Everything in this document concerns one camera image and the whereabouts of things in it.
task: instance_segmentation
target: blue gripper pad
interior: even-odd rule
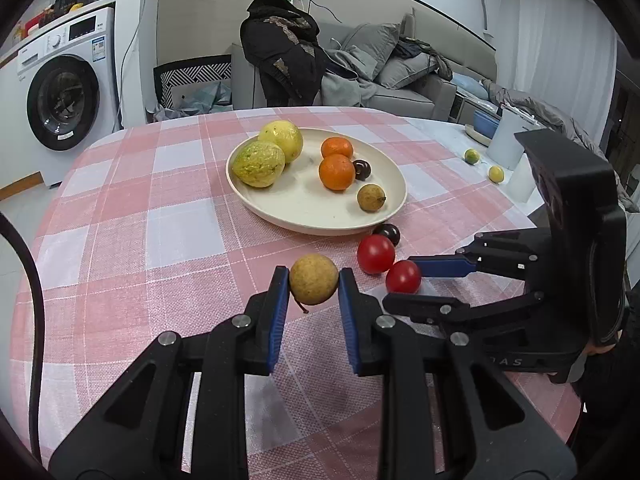
[[[349,290],[350,283],[355,284],[353,271],[343,269],[338,278],[338,304],[340,304],[340,316],[342,317],[342,329],[344,330],[344,341],[347,346],[347,356],[349,364],[354,374],[358,374],[362,361],[358,346],[358,330],[353,317],[352,290]]]
[[[464,278],[476,272],[476,264],[457,254],[441,256],[409,256],[425,278]]]
[[[277,267],[271,280],[269,292],[275,292],[276,301],[271,317],[271,327],[269,330],[269,352],[267,355],[267,366],[269,373],[280,357],[280,344],[282,343],[282,333],[284,332],[284,322],[287,317],[287,306],[289,305],[289,269],[287,267]]]

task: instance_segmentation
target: green lime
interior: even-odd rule
[[[465,162],[468,164],[475,164],[480,160],[480,153],[476,152],[473,148],[469,148],[465,152]]]
[[[490,167],[489,180],[495,184],[500,184],[504,180],[504,170],[500,166]]]

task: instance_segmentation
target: lime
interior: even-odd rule
[[[465,152],[465,162],[468,164],[475,164],[480,160],[480,153],[476,152],[473,148],[469,148]]]
[[[500,166],[490,167],[489,180],[495,184],[500,184],[504,180],[504,170]]]
[[[267,187],[280,176],[284,164],[284,153],[277,144],[254,140],[240,150],[231,170],[248,186]]]
[[[287,164],[296,160],[302,152],[302,134],[290,121],[271,121],[265,124],[258,134],[258,140],[268,140],[280,146]]]

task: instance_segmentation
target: round plate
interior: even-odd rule
[[[366,142],[338,132],[300,128],[305,140],[300,156],[287,164],[276,182],[269,187],[247,186],[231,171],[236,155],[256,137],[247,139],[233,150],[226,162],[226,179],[242,202],[259,217],[277,226],[312,235],[350,235],[366,231],[393,215],[406,200],[406,183],[396,164],[380,150]],[[371,165],[371,176],[354,181],[345,191],[325,188],[318,176],[322,162],[320,146],[328,137],[344,137],[353,145],[353,160],[361,158]],[[365,184],[378,184],[385,191],[386,202],[378,211],[360,209],[356,198]]]

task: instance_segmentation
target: fruit stem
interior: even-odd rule
[[[302,303],[300,303],[298,300],[296,300],[294,298],[294,300],[296,301],[296,303],[298,304],[298,306],[300,307],[300,310],[302,310],[302,312],[304,312],[305,314],[308,314],[309,311],[302,305]]]

